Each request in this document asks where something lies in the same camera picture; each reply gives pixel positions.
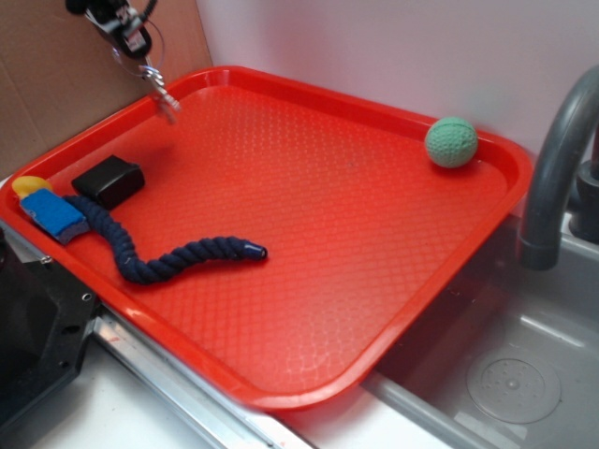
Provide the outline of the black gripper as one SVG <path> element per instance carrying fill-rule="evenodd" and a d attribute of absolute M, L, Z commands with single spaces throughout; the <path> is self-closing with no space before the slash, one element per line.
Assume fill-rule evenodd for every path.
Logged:
<path fill-rule="evenodd" d="M 153 40 L 145 22 L 150 19 L 156 6 L 157 1 L 150 0 L 138 12 L 129 1 L 65 0 L 69 13 L 83 16 L 100 30 L 111 33 L 113 46 L 131 59 L 144 58 L 152 49 Z"/>

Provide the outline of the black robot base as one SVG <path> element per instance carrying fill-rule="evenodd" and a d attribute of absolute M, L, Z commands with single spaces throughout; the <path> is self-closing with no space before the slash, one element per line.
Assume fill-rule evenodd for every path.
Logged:
<path fill-rule="evenodd" d="M 80 373 L 98 298 L 57 262 L 23 262 L 1 233 L 1 432 Z"/>

